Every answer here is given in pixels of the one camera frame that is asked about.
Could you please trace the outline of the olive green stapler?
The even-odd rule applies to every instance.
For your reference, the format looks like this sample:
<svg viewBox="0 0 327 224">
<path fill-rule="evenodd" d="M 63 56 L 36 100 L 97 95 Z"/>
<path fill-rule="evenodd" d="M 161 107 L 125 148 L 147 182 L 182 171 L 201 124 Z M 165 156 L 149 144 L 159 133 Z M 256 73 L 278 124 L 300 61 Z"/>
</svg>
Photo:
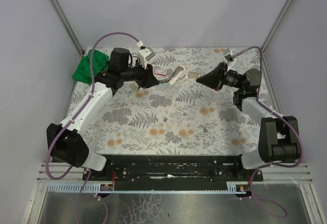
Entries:
<svg viewBox="0 0 327 224">
<path fill-rule="evenodd" d="M 137 94 L 139 94 L 143 90 L 141 87 L 138 87 L 136 85 L 131 85 L 130 87 Z"/>
</svg>

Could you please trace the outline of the staple strip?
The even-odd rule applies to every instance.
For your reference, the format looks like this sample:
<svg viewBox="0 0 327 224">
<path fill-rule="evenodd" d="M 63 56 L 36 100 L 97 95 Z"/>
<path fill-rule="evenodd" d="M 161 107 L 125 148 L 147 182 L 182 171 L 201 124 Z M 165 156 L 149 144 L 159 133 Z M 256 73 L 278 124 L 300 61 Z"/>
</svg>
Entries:
<svg viewBox="0 0 327 224">
<path fill-rule="evenodd" d="M 201 74 L 197 73 L 197 72 L 189 72 L 189 74 L 188 74 L 188 78 L 190 78 L 190 79 L 197 79 L 200 76 L 201 76 Z"/>
</svg>

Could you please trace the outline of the light blue stapler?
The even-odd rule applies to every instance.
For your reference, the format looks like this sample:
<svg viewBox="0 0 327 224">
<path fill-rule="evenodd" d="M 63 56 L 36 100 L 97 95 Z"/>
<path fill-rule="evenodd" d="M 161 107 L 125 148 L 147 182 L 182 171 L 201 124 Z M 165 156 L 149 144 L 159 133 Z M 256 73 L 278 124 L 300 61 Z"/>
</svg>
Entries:
<svg viewBox="0 0 327 224">
<path fill-rule="evenodd" d="M 159 86 L 173 85 L 180 77 L 186 75 L 185 71 L 186 71 L 185 67 L 178 66 L 168 78 L 159 81 Z"/>
</svg>

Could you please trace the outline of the small white stapler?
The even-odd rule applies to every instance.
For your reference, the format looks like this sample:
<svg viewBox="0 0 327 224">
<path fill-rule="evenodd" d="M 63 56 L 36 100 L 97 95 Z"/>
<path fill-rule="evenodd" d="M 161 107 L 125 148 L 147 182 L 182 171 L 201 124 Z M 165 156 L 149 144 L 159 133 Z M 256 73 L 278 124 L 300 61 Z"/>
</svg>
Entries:
<svg viewBox="0 0 327 224">
<path fill-rule="evenodd" d="M 187 76 L 187 75 L 184 75 L 183 77 L 180 77 L 180 78 L 178 79 L 178 81 L 185 80 L 185 79 L 188 79 L 188 76 Z"/>
</svg>

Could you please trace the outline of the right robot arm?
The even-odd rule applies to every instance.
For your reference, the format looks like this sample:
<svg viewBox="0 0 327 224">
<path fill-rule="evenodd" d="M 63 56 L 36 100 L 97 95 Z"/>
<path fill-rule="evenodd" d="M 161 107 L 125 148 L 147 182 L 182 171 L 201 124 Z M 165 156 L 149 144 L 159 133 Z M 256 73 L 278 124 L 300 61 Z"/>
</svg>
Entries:
<svg viewBox="0 0 327 224">
<path fill-rule="evenodd" d="M 260 126 L 257 149 L 241 156 L 243 168 L 254 169 L 265 165 L 296 167 L 302 156 L 297 119 L 281 115 L 259 100 L 261 80 L 262 73 L 257 69 L 239 74 L 229 70 L 225 62 L 221 62 L 196 81 L 216 91 L 225 85 L 236 88 L 233 94 L 234 106 L 248 114 Z"/>
</svg>

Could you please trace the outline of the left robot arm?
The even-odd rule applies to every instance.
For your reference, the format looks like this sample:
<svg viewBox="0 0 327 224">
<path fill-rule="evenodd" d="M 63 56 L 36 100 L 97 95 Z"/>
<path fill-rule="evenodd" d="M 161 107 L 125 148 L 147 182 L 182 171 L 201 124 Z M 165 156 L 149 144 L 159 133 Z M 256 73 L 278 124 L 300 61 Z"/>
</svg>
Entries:
<svg viewBox="0 0 327 224">
<path fill-rule="evenodd" d="M 106 68 L 95 76 L 94 84 L 73 112 L 60 124 L 52 123 L 48 126 L 46 137 L 49 155 L 72 167 L 102 171 L 107 159 L 89 149 L 82 136 L 93 117 L 125 82 L 134 81 L 141 88 L 159 84 L 152 65 L 148 64 L 154 55 L 151 48 L 141 47 L 138 59 L 132 63 L 129 50 L 114 48 Z"/>
</svg>

